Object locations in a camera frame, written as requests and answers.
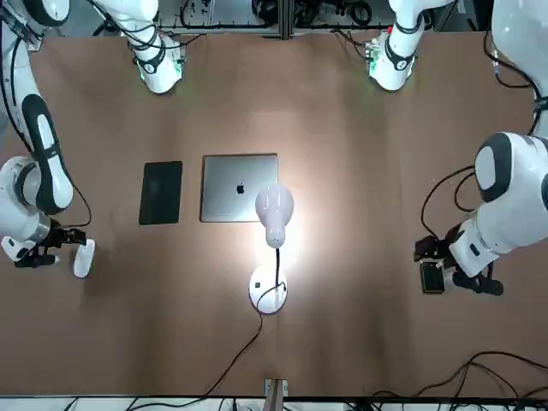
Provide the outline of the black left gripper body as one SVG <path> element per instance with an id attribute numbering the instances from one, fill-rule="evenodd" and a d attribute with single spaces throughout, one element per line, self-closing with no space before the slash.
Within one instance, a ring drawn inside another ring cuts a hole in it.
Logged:
<path id="1" fill-rule="evenodd" d="M 456 262 L 455 257 L 450 251 L 450 245 L 456 242 L 456 240 L 459 238 L 458 233 L 447 233 L 445 238 L 437 238 L 435 237 L 435 260 L 437 261 L 436 267 L 440 271 L 459 271 L 460 266 Z"/>

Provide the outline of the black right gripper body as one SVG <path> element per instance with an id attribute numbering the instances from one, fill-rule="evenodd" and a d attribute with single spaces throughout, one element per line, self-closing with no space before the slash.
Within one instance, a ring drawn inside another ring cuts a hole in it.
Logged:
<path id="1" fill-rule="evenodd" d="M 43 256 L 49 254 L 50 248 L 61 248 L 64 239 L 64 228 L 58 221 L 51 221 L 48 235 L 40 242 L 43 248 Z"/>

